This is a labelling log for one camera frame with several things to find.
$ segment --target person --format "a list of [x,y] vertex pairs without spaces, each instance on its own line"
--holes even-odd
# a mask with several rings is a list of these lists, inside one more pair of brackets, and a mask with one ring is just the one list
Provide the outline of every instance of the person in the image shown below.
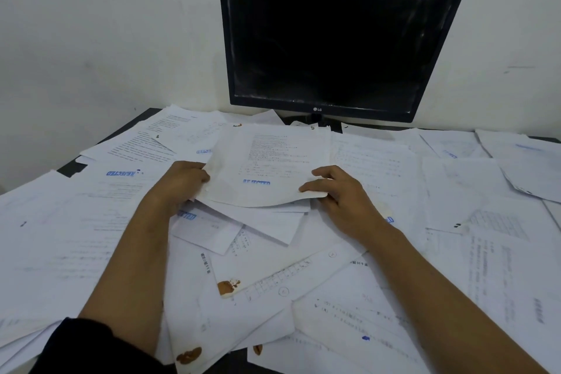
[[[144,196],[78,318],[67,318],[55,330],[32,373],[174,369],[153,358],[168,223],[179,205],[210,179],[202,167],[175,162]],[[438,372],[546,372],[382,218],[359,181],[337,166],[312,173],[321,178],[303,184],[300,191],[328,193],[320,199],[323,208],[375,258]]]

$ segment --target hand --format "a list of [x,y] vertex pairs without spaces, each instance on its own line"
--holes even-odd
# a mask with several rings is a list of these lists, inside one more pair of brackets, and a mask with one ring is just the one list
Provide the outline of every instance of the hand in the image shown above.
[[376,229],[387,228],[388,222],[378,213],[360,182],[339,166],[319,167],[312,175],[322,176],[300,186],[299,191],[327,192],[319,201],[333,223],[348,236],[364,243]]
[[202,170],[204,166],[204,163],[176,161],[148,191],[143,202],[162,204],[166,214],[173,216],[181,204],[193,198],[202,184],[210,180],[208,173]]

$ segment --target monitor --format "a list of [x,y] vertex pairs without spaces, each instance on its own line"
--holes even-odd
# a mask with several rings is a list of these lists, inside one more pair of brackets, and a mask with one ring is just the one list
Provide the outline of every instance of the monitor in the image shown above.
[[230,102],[411,122],[461,0],[221,0]]

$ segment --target white wall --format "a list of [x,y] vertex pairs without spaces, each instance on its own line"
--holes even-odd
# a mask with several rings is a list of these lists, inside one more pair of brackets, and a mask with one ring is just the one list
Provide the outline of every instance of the white wall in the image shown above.
[[[148,106],[255,112],[228,103],[219,0],[0,3],[7,189]],[[413,124],[561,136],[560,18],[561,0],[463,0]]]

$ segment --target person's left arm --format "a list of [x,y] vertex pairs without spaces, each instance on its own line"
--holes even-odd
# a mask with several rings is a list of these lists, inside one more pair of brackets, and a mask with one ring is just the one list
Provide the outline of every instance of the person's left arm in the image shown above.
[[203,166],[176,161],[144,196],[79,314],[149,355],[162,318],[169,218],[210,179]]

